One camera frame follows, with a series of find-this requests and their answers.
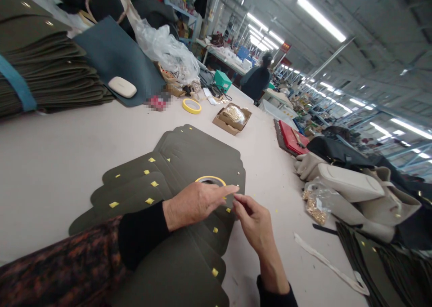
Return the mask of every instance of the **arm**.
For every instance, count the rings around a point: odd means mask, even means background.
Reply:
[[[0,306],[97,306],[170,232],[204,220],[238,190],[194,182],[171,200],[9,263],[0,268]]]
[[[258,276],[256,284],[260,292],[261,307],[296,307],[297,302],[276,247],[270,212],[249,196],[234,196],[235,213],[247,240],[260,259],[261,275]]]

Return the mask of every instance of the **ceiling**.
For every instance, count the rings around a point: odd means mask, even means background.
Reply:
[[[287,58],[306,74],[341,45],[297,0],[245,0],[243,6],[242,0],[223,1],[239,22],[250,12],[292,45]],[[348,40],[355,37],[318,78],[336,88],[345,85],[346,93],[395,116],[432,127],[432,0],[309,1]]]

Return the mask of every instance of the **stack of leather pieces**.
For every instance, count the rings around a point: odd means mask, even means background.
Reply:
[[[343,223],[337,223],[337,233],[353,270],[369,289],[370,306],[432,306],[431,258],[379,244]]]
[[[67,37],[71,28],[32,0],[0,3],[0,117],[114,99]]]
[[[240,152],[185,125],[165,132],[154,151],[106,172],[91,196],[93,207],[69,228],[77,234],[112,217],[169,200],[199,182],[245,189]],[[235,221],[234,197],[227,196],[206,220],[174,232],[153,250],[118,291],[112,306],[229,306],[222,289],[225,253]]]

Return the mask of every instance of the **masking tape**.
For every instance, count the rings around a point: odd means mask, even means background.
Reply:
[[[220,187],[226,186],[225,181],[223,181],[221,178],[214,177],[214,176],[204,176],[195,180],[195,182],[205,182],[205,181],[210,181],[211,183],[216,184]]]
[[[191,114],[199,114],[201,112],[201,105],[193,99],[183,100],[183,108]]]

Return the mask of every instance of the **white strap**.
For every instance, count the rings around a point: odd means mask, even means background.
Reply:
[[[361,279],[360,273],[354,271],[354,275],[358,282],[360,282],[361,285],[359,285],[357,282],[352,280],[350,277],[348,277],[346,274],[340,272],[337,268],[335,268],[329,260],[327,260],[323,255],[318,253],[315,249],[311,248],[309,244],[307,244],[302,238],[297,234],[294,233],[294,238],[302,248],[304,248],[309,254],[316,257],[318,260],[320,260],[322,263],[324,263],[326,266],[328,266],[334,273],[336,273],[342,280],[344,280],[347,284],[351,286],[355,291],[357,291],[360,294],[363,294],[365,296],[369,296],[369,290],[368,287],[366,287],[366,284],[364,283],[363,279]]]

